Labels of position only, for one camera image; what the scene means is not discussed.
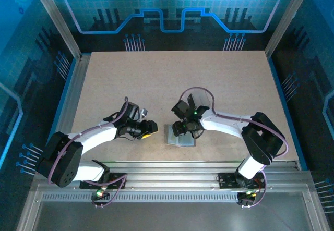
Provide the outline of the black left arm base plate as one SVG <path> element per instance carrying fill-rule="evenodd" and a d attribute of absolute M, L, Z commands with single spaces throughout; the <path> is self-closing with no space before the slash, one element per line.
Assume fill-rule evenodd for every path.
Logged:
<path fill-rule="evenodd" d="M 93 181 L 92 184 L 87 181 L 80 182 L 80 189 L 100 189 L 102 186 L 107 186 L 107 189 L 118 189 L 122 183 L 123 176 L 126 173 L 106 173 L 98 181 Z"/>

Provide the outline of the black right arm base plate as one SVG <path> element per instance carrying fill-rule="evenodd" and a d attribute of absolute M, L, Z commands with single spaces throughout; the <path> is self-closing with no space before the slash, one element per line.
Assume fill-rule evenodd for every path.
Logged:
<path fill-rule="evenodd" d="M 237 172 L 219 173 L 216 181 L 220 189 L 264 189 L 266 185 L 262 173 L 256 173 L 252 179 L 247 179 Z"/>

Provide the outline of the grey metal panel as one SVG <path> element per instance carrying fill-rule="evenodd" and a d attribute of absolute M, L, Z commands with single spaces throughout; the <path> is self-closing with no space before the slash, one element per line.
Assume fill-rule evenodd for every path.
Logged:
<path fill-rule="evenodd" d="M 316 193 L 267 192 L 253 208 L 228 202 L 42 202 L 29 193 L 14 231 L 334 231 Z"/>

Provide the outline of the grey card holder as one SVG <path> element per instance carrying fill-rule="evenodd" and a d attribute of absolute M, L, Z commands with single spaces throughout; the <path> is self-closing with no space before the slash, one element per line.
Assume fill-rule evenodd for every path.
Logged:
<path fill-rule="evenodd" d="M 177 147 L 195 147 L 196 140 L 192 137 L 191 133 L 186 133 L 176 137 L 173 133 L 171 125 L 164 125 L 164 141 L 167 145 Z"/>

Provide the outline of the blue table edge strip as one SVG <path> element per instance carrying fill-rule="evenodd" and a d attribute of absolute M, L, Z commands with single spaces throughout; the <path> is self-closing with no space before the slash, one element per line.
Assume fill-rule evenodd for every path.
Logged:
<path fill-rule="evenodd" d="M 278 95 L 279 95 L 280 100 L 281 100 L 281 104 L 282 104 L 282 107 L 283 107 L 283 110 L 284 110 L 284 113 L 285 113 L 285 117 L 287 119 L 287 123 L 288 123 L 290 134 L 292 136 L 293 144 L 294 144 L 295 149 L 296 149 L 296 153 L 297 153 L 297 156 L 298 156 L 299 168 L 303 171 L 307 171 L 308 167 L 307 167 L 304 155 L 303 155 L 303 151 L 302 151 L 302 148 L 300 146 L 300 142 L 298 140 L 298 137 L 297 137 L 297 134 L 296 134 L 296 131 L 295 131 L 295 127 L 293 125 L 291 114 L 290 114 L 289 109 L 288 109 L 287 101 L 284 97 L 283 89 L 282 89 L 277 71 L 275 69 L 275 65 L 274 65 L 271 57 L 268 59 L 268 63 L 269 63 L 270 69 L 271 69 L 273 79 L 274 79 L 276 87 L 277 87 Z"/>

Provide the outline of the wide aluminium frame beam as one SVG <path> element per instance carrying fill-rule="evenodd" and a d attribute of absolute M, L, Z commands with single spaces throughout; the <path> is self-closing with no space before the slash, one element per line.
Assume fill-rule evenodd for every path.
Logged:
<path fill-rule="evenodd" d="M 112 172 L 127 174 L 127 191 L 218 191 L 217 175 L 234 172 L 238 165 L 238 162 L 204 161 L 107 163 Z M 314 190 L 310 172 L 298 170 L 293 161 L 274 161 L 264 172 L 267 192 Z"/>

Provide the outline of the aluminium frame post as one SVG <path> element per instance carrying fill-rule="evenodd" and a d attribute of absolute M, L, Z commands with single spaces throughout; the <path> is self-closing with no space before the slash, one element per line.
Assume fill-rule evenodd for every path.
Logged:
<path fill-rule="evenodd" d="M 284 11 L 284 14 L 280 22 L 278 23 L 273 35 L 271 36 L 265 48 L 265 54 L 266 54 L 267 60 L 269 60 L 269 58 L 272 56 L 280 40 L 285 34 L 288 26 L 290 25 L 292 19 L 295 17 L 302 2 L 303 0 L 290 0 L 287 8 Z"/>
<path fill-rule="evenodd" d="M 81 60 L 82 53 L 54 0 L 40 0 L 65 44 L 76 60 Z"/>

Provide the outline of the small LED circuit board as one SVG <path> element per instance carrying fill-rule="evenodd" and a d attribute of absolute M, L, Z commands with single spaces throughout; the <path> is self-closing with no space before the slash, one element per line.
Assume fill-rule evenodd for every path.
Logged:
<path fill-rule="evenodd" d="M 252 205 L 255 204 L 256 196 L 257 192 L 255 191 L 238 192 L 237 204 L 243 208 L 250 208 Z"/>
<path fill-rule="evenodd" d="M 92 194 L 91 200 L 92 201 L 98 201 L 106 199 L 110 194 L 106 192 L 107 186 L 102 186 L 100 189 L 98 189 L 95 193 Z"/>

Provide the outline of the narrow aluminium table rail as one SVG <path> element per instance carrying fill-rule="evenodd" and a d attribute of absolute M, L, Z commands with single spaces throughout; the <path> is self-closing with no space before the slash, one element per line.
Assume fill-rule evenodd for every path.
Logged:
<path fill-rule="evenodd" d="M 74 60 L 55 113 L 48 141 L 55 132 L 71 133 L 91 54 Z"/>

